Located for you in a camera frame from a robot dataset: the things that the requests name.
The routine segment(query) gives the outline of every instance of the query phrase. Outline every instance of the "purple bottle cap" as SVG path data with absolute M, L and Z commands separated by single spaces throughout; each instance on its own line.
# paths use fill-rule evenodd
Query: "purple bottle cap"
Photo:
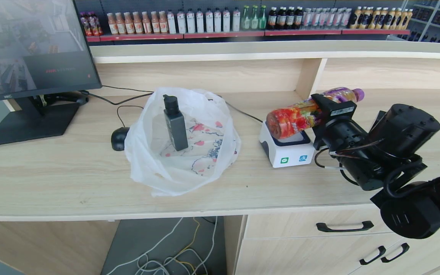
M 364 91 L 361 89 L 353 89 L 354 94 L 356 94 L 357 101 L 362 101 L 364 99 Z

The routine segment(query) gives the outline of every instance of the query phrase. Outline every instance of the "computer monitor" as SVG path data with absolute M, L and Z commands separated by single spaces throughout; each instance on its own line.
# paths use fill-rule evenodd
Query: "computer monitor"
M 100 87 L 72 0 L 0 0 L 0 100 L 21 107 L 1 121 L 0 144 L 62 135 L 79 104 L 37 97 Z

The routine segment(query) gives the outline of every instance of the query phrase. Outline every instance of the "counter top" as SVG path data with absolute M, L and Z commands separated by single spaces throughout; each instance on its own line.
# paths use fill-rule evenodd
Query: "counter top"
M 412 104 L 440 122 L 438 90 L 368 90 L 354 120 L 369 129 L 379 110 Z M 295 92 L 225 94 L 237 108 L 263 118 L 299 101 Z M 124 97 L 110 97 L 119 101 Z M 130 104 L 142 105 L 146 99 Z M 242 139 L 237 161 L 217 181 L 178 197 L 152 197 L 129 177 L 123 152 L 110 135 L 121 127 L 116 106 L 91 98 L 60 137 L 0 146 L 0 221 L 75 221 L 254 214 L 322 205 L 370 204 L 374 194 L 346 182 L 336 170 L 316 167 L 274 169 L 258 142 L 260 124 L 231 110 Z M 121 108 L 126 125 L 138 108 Z M 429 166 L 418 180 L 440 176 L 440 131 L 419 151 Z M 328 157 L 320 162 L 334 163 Z
M 440 43 L 310 40 L 91 46 L 97 64 L 293 58 L 401 57 L 440 59 Z

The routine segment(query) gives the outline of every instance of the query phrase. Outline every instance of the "monitor base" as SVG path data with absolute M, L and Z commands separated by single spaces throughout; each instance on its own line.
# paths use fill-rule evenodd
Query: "monitor base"
M 0 123 L 0 145 L 61 136 L 78 108 L 79 103 L 46 106 L 38 118 L 24 111 L 10 112 Z

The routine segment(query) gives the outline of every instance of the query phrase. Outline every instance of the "green bottle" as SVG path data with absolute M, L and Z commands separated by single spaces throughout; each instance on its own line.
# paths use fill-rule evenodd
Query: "green bottle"
M 241 27 L 242 30 L 250 29 L 250 18 L 249 18 L 249 6 L 244 6 L 244 16 L 242 17 Z
M 266 28 L 266 6 L 262 5 L 260 7 L 260 13 L 259 13 L 259 29 L 265 29 Z
M 257 18 L 257 6 L 252 5 L 251 29 L 257 29 L 258 26 L 259 26 L 259 19 Z

